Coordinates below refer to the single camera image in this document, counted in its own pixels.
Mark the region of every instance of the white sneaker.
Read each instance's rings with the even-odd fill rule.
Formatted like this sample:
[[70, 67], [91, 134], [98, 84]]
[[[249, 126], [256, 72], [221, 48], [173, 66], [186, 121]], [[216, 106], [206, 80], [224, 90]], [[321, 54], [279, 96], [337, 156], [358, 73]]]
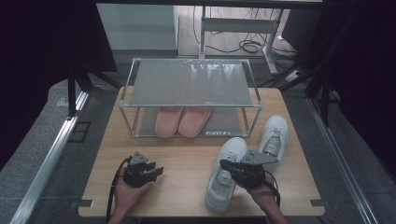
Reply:
[[220, 161], [240, 162], [247, 152], [247, 143], [239, 137], [228, 140], [222, 146], [216, 157], [213, 172], [207, 185], [205, 204], [210, 210], [217, 213], [227, 210], [235, 190], [235, 181], [230, 172], [221, 169]]
[[259, 151], [277, 158], [278, 162], [264, 164], [264, 170], [273, 174], [283, 159], [286, 146], [289, 142], [289, 126], [286, 120], [279, 115], [274, 115], [265, 122], [262, 129], [262, 141]]

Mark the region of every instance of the shoe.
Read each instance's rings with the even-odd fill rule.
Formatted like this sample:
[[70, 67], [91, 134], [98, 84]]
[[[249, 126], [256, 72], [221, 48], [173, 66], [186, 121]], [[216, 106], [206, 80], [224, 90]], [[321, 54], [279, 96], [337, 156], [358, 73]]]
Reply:
[[283, 159], [286, 146], [289, 142], [288, 122], [279, 115], [269, 118], [262, 129], [262, 141], [259, 144], [259, 152], [277, 158], [277, 162], [266, 163], [264, 170], [273, 174]]
[[185, 137], [195, 137], [204, 128], [213, 107], [189, 107], [178, 125], [177, 131]]
[[230, 172], [221, 169], [220, 161], [240, 162], [247, 152], [247, 143], [240, 137], [228, 140], [221, 148], [207, 184], [205, 204], [210, 210], [217, 213], [225, 212], [231, 203], [236, 186]]
[[171, 137], [177, 131], [183, 107], [160, 107], [155, 120], [155, 134], [159, 137]]

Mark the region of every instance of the pink slipper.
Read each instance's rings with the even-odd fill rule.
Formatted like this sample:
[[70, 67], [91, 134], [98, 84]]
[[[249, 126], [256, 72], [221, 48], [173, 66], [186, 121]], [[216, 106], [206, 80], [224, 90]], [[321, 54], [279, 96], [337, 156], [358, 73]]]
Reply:
[[155, 120], [155, 134], [159, 137], [175, 135], [183, 107], [160, 107]]
[[189, 107], [178, 125], [178, 132], [186, 137], [195, 137], [204, 128], [213, 107]]

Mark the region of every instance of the wrist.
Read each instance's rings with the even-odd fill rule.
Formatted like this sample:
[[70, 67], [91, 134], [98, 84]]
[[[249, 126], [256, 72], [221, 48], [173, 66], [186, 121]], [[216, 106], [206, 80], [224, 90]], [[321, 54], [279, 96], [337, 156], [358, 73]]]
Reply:
[[264, 213], [270, 213], [271, 211], [279, 209], [277, 203], [272, 200], [267, 200], [266, 202], [259, 204], [259, 206]]
[[262, 211], [267, 215], [270, 223], [287, 224], [288, 220], [283, 216], [277, 204], [267, 204], [262, 207]]
[[122, 223], [127, 215], [128, 215], [128, 211], [125, 211], [125, 209], [116, 208], [114, 210], [113, 215], [111, 215], [110, 220], [108, 221], [108, 224], [119, 224], [119, 223]]

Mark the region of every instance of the black curtain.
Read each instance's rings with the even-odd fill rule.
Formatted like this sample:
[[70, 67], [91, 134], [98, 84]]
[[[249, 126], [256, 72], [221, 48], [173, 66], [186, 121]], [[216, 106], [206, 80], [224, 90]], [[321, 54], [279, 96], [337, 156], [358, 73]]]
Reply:
[[1, 1], [0, 29], [3, 168], [72, 64], [83, 73], [86, 64], [117, 69], [94, 2]]
[[361, 7], [333, 60], [332, 88], [341, 96], [346, 118], [396, 176], [396, 20], [392, 14], [387, 5]]

